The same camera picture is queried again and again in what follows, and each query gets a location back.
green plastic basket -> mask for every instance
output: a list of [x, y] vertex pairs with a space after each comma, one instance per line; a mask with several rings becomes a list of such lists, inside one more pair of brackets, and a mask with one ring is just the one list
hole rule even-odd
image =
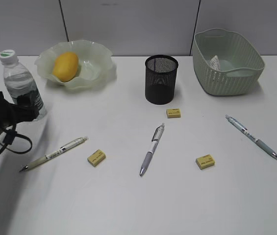
[[[209, 66], [215, 55], [221, 71]], [[261, 56], [246, 38], [221, 28], [195, 35], [193, 65], [202, 88], [211, 95], [245, 94], [265, 68]]]

water bottle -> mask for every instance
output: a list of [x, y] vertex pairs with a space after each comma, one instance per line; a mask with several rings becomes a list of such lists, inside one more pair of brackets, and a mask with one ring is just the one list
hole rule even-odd
[[0, 60], [4, 65], [4, 83], [13, 102], [25, 107], [37, 107], [39, 116], [35, 120], [43, 118], [47, 111], [36, 82], [28, 69], [19, 62], [15, 51], [0, 52]]

pen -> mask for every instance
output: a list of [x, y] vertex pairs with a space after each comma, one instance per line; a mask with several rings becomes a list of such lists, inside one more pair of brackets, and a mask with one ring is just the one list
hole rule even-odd
[[161, 126], [159, 126], [156, 129], [156, 131], [151, 139], [151, 147], [150, 147], [150, 150], [146, 154], [146, 157], [144, 159], [142, 167], [140, 168], [140, 172], [139, 172], [140, 176], [143, 176], [145, 174], [145, 172], [149, 166], [149, 163], [151, 162], [152, 156], [153, 156], [154, 152], [156, 151], [156, 148], [158, 146], [158, 143], [160, 141], [163, 131], [164, 131], [164, 123], [162, 123]]
[[88, 137], [77, 138], [77, 139], [67, 143], [66, 145], [60, 147], [58, 150], [54, 151], [53, 153], [47, 154], [44, 157], [41, 157], [41, 158], [29, 163], [28, 165], [24, 166], [20, 170], [20, 172], [31, 170], [31, 169], [35, 168], [36, 166], [39, 166], [47, 161], [50, 161], [51, 159], [59, 156], [60, 154], [70, 150], [71, 148], [74, 148], [77, 145], [84, 143], [86, 140], [88, 140]]
[[268, 153], [271, 157], [277, 160], [277, 153], [273, 151], [268, 145], [266, 145], [263, 141], [260, 139], [256, 139], [252, 134], [250, 134], [245, 126], [240, 124], [236, 119], [229, 117], [226, 115], [226, 119], [231, 123], [233, 126], [235, 126], [238, 130], [240, 130], [245, 136], [247, 136], [251, 141], [253, 141], [255, 144], [257, 144], [258, 147], [260, 147], [262, 150], [264, 150], [266, 153]]

bottle cap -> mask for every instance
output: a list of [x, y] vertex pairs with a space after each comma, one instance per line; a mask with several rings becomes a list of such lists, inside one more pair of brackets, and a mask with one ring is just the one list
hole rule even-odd
[[0, 52], [0, 60], [3, 65], [12, 65], [17, 63], [19, 59], [14, 50], [3, 50]]

yellow eraser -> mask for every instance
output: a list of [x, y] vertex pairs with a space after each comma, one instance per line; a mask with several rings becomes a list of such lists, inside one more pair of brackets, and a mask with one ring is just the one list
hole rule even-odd
[[168, 118], [180, 118], [181, 112], [179, 109], [167, 109]]
[[102, 160], [105, 159], [105, 154], [100, 149], [94, 152], [91, 156], [87, 158], [89, 163], [93, 166], [97, 166]]
[[197, 158], [196, 163], [199, 166], [199, 168], [202, 170], [207, 167], [213, 166], [215, 164], [215, 160], [212, 158], [210, 154], [208, 154], [206, 156]]

